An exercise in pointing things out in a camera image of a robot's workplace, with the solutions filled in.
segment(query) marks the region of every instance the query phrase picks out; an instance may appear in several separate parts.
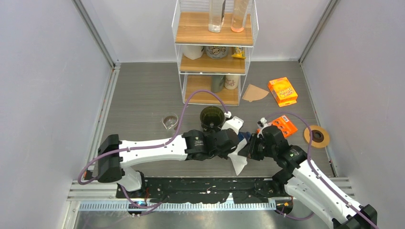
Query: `white mug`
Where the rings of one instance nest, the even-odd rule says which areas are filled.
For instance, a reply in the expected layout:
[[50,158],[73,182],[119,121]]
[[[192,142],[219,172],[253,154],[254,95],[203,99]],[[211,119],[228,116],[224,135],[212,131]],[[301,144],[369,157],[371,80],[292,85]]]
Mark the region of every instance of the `white mug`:
[[182,49],[183,54],[191,59],[195,60],[200,58],[204,53],[204,46],[201,45],[183,45]]
[[225,88],[233,90],[238,87],[240,75],[226,75]]

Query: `masking tape roll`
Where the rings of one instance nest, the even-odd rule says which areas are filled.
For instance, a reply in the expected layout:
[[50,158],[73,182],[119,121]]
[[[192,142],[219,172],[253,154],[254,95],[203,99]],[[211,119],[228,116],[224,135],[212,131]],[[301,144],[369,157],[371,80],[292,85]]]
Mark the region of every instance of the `masking tape roll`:
[[[315,148],[325,148],[330,141],[328,132],[317,125],[311,125],[312,130],[312,146]],[[309,143],[309,130],[306,128],[304,130],[304,138],[307,143]]]

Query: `clear water bottle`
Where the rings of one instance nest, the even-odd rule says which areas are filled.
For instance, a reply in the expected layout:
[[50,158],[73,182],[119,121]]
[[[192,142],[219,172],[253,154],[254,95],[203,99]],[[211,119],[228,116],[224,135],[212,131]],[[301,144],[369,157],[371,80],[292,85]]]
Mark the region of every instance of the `clear water bottle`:
[[211,32],[220,32],[224,24],[225,0],[210,0],[209,17],[208,30]]
[[245,29],[247,7],[250,0],[234,0],[234,13],[232,14],[231,30],[242,32]]

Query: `wooden shelf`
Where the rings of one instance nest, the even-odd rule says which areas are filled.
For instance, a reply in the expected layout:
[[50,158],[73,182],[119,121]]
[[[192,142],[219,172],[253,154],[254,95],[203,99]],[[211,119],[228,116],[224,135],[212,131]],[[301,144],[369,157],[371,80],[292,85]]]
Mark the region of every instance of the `wooden shelf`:
[[229,54],[221,59],[212,59],[206,53],[200,58],[191,60],[183,55],[180,64],[181,72],[195,73],[232,73],[245,74],[245,60],[232,57],[233,50],[229,50]]
[[232,14],[226,13],[221,32],[208,30],[207,12],[181,12],[176,44],[253,46],[250,14],[242,32],[231,30]]
[[[188,75],[186,85],[186,97],[184,101],[195,91],[200,89],[211,89],[211,77],[204,75]],[[228,90],[225,87],[222,91],[216,93],[226,105],[238,105],[238,88]],[[219,101],[211,94],[200,92],[190,100],[192,104],[220,104]]]

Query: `small orange item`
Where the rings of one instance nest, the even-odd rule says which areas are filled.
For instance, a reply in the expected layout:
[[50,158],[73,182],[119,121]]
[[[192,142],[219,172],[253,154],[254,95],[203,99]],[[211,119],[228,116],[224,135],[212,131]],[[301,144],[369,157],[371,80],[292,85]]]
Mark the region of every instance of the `small orange item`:
[[298,131],[295,125],[285,115],[273,120],[269,124],[277,126],[283,132],[283,136],[285,138],[293,135],[295,132]]
[[298,94],[287,77],[271,80],[268,82],[267,86],[279,107],[295,104],[297,102]]

